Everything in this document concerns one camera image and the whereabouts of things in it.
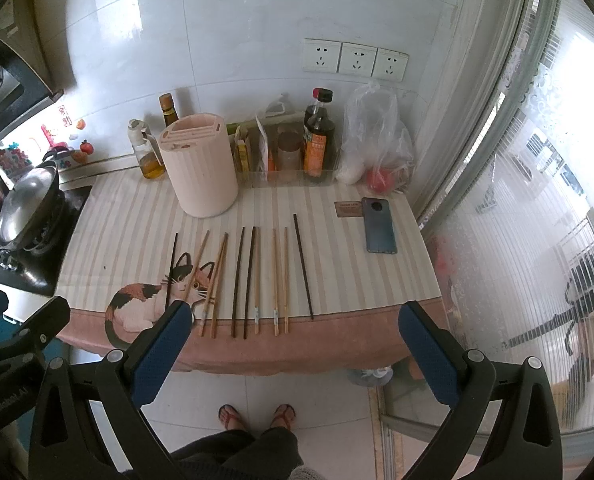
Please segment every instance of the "range hood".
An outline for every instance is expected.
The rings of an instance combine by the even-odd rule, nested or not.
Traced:
[[[53,87],[37,36],[33,0],[0,4],[0,140],[51,105]]]

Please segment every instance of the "dark pants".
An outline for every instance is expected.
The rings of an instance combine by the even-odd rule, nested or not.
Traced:
[[[208,462],[251,476],[285,480],[303,462],[297,437],[286,428],[271,428],[255,440],[244,430],[205,436],[170,454],[179,462]]]

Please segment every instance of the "smartphone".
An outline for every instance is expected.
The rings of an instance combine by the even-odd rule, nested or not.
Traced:
[[[368,252],[396,254],[397,244],[388,200],[364,197],[362,212]]]

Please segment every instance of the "cat illustration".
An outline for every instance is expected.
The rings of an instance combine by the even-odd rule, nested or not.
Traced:
[[[214,267],[214,262],[204,264],[197,269],[193,283],[190,284],[188,281],[193,266],[190,262],[190,254],[183,253],[173,267],[171,276],[165,276],[159,285],[131,283],[120,288],[106,307],[104,327],[110,344],[120,349],[126,349],[130,345],[117,335],[114,324],[118,324],[126,332],[141,332],[152,328],[164,313],[169,280],[171,280],[170,303],[175,300],[184,301],[189,286],[191,290],[186,301],[191,307],[205,300]]]

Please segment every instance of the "chopstick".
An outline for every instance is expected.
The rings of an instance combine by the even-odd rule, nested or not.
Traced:
[[[186,285],[186,294],[184,295],[184,302],[188,303],[188,295],[190,294],[190,289],[193,288],[193,280],[195,279],[195,275],[197,273],[197,269],[199,269],[199,262],[202,259],[203,248],[206,247],[206,240],[208,240],[208,235],[210,234],[210,229],[206,231],[206,234],[203,236],[202,244],[200,245],[199,249],[197,250],[197,254],[195,255],[195,259],[191,262],[193,266],[193,270],[190,272],[190,278],[188,280],[188,285]]]
[[[235,319],[237,317],[237,297],[239,296],[239,268],[241,267],[241,248],[244,245],[244,230],[241,228],[239,237],[239,250],[237,251],[237,268],[235,269],[235,290],[232,293],[232,319],[231,319],[231,337],[236,335]]]
[[[288,334],[288,227],[283,228],[283,333]]]
[[[225,234],[224,240],[224,247],[223,253],[221,254],[221,263],[219,264],[219,274],[217,275],[217,283],[215,283],[215,290],[213,295],[210,299],[211,304],[213,305],[213,319],[211,319],[211,338],[215,339],[217,335],[217,312],[219,307],[219,301],[217,300],[217,294],[219,294],[219,284],[221,283],[221,278],[223,277],[223,268],[226,266],[226,249],[228,248],[228,233]]]
[[[259,236],[257,237],[256,269],[255,269],[255,334],[259,334],[259,290],[261,288],[261,228],[258,229]]]
[[[253,227],[250,235],[250,253],[248,254],[248,277],[246,278],[246,301],[244,303],[244,339],[246,338],[246,327],[248,324],[248,298],[250,296],[250,276],[253,270],[253,257],[255,256],[255,233],[257,228]]]
[[[306,277],[306,263],[303,260],[303,250],[301,248],[301,237],[299,236],[299,224],[297,223],[297,215],[293,214],[293,220],[295,221],[295,233],[297,234],[297,246],[299,247],[299,259],[301,259],[301,272],[303,273],[303,282],[306,285],[306,298],[308,299],[308,310],[311,313],[311,320],[315,319],[312,315],[312,301],[311,301],[311,290],[308,288],[308,277]]]
[[[275,321],[275,335],[279,335],[279,306],[277,298],[277,229],[273,227],[273,318]]]
[[[168,308],[170,303],[170,287],[173,282],[173,268],[175,266],[175,250],[177,249],[177,236],[179,233],[175,233],[175,241],[173,242],[173,251],[170,253],[170,267],[168,267],[168,285],[166,285],[166,302],[164,303],[164,310]]]
[[[226,241],[228,240],[228,233],[224,233],[221,236],[221,243],[219,244],[219,252],[217,253],[217,258],[215,260],[215,267],[213,267],[213,272],[211,273],[211,279],[208,282],[208,289],[206,290],[206,299],[203,302],[203,312],[202,312],[202,324],[199,329],[199,335],[203,337],[203,329],[206,326],[206,318],[208,317],[208,310],[211,307],[211,296],[213,295],[213,288],[215,288],[215,282],[217,281],[217,275],[219,274],[222,254],[224,251],[224,247],[226,247]]]

